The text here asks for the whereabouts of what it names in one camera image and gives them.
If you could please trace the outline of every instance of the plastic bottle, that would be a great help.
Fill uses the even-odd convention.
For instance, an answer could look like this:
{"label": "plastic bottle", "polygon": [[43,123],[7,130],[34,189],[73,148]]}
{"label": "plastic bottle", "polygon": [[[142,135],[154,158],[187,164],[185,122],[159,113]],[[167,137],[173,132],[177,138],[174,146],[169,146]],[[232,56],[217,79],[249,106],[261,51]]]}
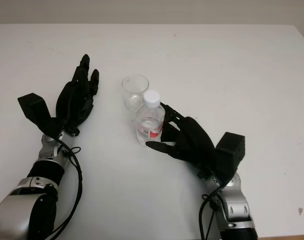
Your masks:
{"label": "plastic bottle", "polygon": [[160,105],[160,94],[147,90],[143,94],[143,105],[136,112],[136,137],[141,144],[161,140],[165,113]]}

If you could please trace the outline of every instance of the table surface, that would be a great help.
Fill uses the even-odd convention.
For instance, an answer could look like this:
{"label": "table surface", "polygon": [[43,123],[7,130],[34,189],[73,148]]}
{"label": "table surface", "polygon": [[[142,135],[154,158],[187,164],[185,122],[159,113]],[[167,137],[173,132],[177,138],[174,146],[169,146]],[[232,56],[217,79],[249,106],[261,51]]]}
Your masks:
{"label": "table surface", "polygon": [[[42,133],[17,98],[34,92],[54,115],[83,54],[100,83],[75,138],[83,196],[60,239],[200,237],[205,184],[189,164],[137,142],[121,94],[130,74],[148,77],[161,100],[195,118],[214,144],[227,131],[245,135],[238,173],[258,235],[304,234],[304,38],[287,25],[0,25],[0,201],[41,148]],[[57,223],[76,188],[69,166]]]}

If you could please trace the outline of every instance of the transparent cup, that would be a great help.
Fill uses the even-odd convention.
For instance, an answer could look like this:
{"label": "transparent cup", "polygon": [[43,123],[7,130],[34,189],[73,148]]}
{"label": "transparent cup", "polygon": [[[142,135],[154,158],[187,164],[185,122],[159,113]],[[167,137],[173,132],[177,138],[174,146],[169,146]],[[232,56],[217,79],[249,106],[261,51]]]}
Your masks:
{"label": "transparent cup", "polygon": [[149,88],[149,80],[140,74],[123,79],[123,100],[128,110],[136,112],[143,104],[143,94]]}

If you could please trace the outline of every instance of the white bottle cap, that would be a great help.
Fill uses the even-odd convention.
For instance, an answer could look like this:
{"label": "white bottle cap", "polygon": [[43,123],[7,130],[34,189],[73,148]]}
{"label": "white bottle cap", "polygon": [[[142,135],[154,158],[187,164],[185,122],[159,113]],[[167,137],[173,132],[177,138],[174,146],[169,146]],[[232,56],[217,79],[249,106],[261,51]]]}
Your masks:
{"label": "white bottle cap", "polygon": [[160,94],[155,90],[147,90],[143,94],[143,103],[148,109],[156,109],[160,105]]}

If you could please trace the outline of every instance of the wire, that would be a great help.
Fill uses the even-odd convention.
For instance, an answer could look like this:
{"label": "wire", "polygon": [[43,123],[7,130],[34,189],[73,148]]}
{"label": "wire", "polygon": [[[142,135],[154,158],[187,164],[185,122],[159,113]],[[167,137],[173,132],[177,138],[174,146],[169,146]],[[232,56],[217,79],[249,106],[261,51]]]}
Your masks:
{"label": "wire", "polygon": [[207,198],[203,201],[203,203],[201,204],[200,210],[198,212],[198,224],[199,224],[199,228],[200,228],[200,234],[201,234],[201,240],[206,240],[205,236],[204,236],[204,230],[203,230],[203,224],[202,224],[202,215],[203,215],[203,210],[205,208],[205,206],[207,205],[207,203],[215,196],[218,194],[219,191],[221,191],[223,188],[225,188],[225,186],[229,183],[229,181],[227,181],[226,183],[222,184],[221,186],[218,186],[213,192],[211,192],[210,195],[207,196],[207,194],[203,194],[202,198],[204,199],[204,196],[207,196]]}
{"label": "wire", "polygon": [[214,218],[214,213],[215,213],[215,211],[213,210],[213,211],[212,211],[212,215],[211,215],[210,222],[208,223],[208,227],[207,227],[207,231],[206,231],[205,240],[208,240],[209,233],[210,233],[210,229],[211,229],[211,225],[212,225],[212,221],[213,221],[213,218]]}
{"label": "wire", "polygon": [[73,148],[69,148],[68,145],[66,145],[63,141],[61,141],[58,138],[53,138],[55,141],[57,141],[60,145],[60,147],[58,148],[58,150],[60,150],[62,148],[62,146],[65,148],[65,150],[68,151],[69,153],[69,161],[73,164],[73,166],[76,168],[77,171],[77,177],[78,177],[78,186],[77,186],[77,193],[76,193],[76,198],[75,198],[75,202],[73,205],[73,208],[69,214],[69,216],[64,220],[64,222],[58,226],[53,232],[52,234],[54,234],[55,232],[57,232],[53,237],[50,238],[50,240],[55,240],[62,232],[63,230],[67,227],[68,223],[70,222],[70,220],[72,219],[73,214],[75,213],[77,206],[80,202],[81,196],[82,196],[82,191],[83,191],[83,185],[82,185],[82,171],[81,171],[81,166],[79,164],[78,158],[76,157],[76,153],[81,151],[80,147],[73,147]]}

